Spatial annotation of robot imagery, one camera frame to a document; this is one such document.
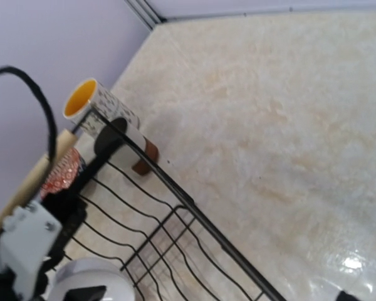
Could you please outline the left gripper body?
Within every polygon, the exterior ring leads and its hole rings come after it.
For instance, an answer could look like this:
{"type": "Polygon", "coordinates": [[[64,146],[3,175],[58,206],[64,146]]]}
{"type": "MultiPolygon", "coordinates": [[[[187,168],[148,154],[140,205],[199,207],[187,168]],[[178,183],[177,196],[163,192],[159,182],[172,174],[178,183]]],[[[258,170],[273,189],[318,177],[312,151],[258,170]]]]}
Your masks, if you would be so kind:
{"type": "Polygon", "coordinates": [[[61,230],[48,253],[49,259],[44,261],[41,268],[42,271],[47,272],[64,258],[67,244],[86,219],[87,205],[72,189],[47,194],[42,205],[61,225],[61,230]]]}

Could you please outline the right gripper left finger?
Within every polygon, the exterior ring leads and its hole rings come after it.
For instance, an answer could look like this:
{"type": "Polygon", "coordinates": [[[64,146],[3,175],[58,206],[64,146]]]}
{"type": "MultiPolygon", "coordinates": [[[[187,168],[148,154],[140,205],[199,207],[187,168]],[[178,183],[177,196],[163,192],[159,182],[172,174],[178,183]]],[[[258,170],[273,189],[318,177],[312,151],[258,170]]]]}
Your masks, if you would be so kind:
{"type": "Polygon", "coordinates": [[[74,288],[64,296],[64,301],[101,301],[107,291],[104,285],[96,287],[74,288]]]}

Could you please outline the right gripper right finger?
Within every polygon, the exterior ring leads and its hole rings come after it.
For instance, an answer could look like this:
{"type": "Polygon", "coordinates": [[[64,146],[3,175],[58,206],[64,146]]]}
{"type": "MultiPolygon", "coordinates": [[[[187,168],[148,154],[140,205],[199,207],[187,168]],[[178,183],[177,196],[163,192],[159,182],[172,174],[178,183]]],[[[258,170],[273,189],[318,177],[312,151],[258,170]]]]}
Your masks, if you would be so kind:
{"type": "Polygon", "coordinates": [[[347,293],[346,291],[342,290],[338,293],[336,299],[336,301],[360,301],[359,298],[357,298],[356,296],[350,294],[350,293],[347,293]]]}

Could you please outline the plain white bowl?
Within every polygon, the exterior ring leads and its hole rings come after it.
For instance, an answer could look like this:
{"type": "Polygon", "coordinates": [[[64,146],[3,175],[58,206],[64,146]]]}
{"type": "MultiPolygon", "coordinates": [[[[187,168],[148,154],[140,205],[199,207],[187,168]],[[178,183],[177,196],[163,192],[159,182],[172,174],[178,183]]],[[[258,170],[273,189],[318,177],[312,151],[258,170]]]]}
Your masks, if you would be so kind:
{"type": "Polygon", "coordinates": [[[101,300],[135,300],[130,280],[113,263],[87,257],[72,260],[54,275],[48,300],[64,300],[67,291],[74,288],[104,285],[107,291],[101,300]]]}

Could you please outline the white brown ceramic cup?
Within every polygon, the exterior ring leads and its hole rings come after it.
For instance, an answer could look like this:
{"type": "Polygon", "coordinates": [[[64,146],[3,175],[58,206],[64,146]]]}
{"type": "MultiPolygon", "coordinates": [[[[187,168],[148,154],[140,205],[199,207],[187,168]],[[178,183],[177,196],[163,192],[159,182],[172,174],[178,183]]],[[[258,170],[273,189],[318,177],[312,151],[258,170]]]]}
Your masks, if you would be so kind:
{"type": "MultiPolygon", "coordinates": [[[[111,121],[111,124],[139,146],[154,162],[158,161],[159,150],[157,146],[143,136],[140,131],[135,126],[131,125],[125,118],[116,118],[111,121]]],[[[151,171],[150,166],[141,159],[126,142],[122,142],[118,138],[117,133],[108,125],[102,129],[95,140],[93,148],[95,154],[99,155],[101,151],[115,141],[117,141],[120,146],[111,156],[111,164],[122,170],[131,169],[139,176],[145,176],[151,171]]]]}

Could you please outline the white floral patterned mug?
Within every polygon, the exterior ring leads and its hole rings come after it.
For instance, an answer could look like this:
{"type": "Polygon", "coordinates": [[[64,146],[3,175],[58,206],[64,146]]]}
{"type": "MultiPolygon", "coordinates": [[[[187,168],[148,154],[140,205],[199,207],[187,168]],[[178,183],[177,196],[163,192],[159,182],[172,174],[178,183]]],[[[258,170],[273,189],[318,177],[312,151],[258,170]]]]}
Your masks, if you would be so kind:
{"type": "Polygon", "coordinates": [[[93,138],[105,126],[102,119],[123,117],[136,128],[140,126],[137,114],[94,78],[84,80],[71,92],[63,116],[93,138]]]}

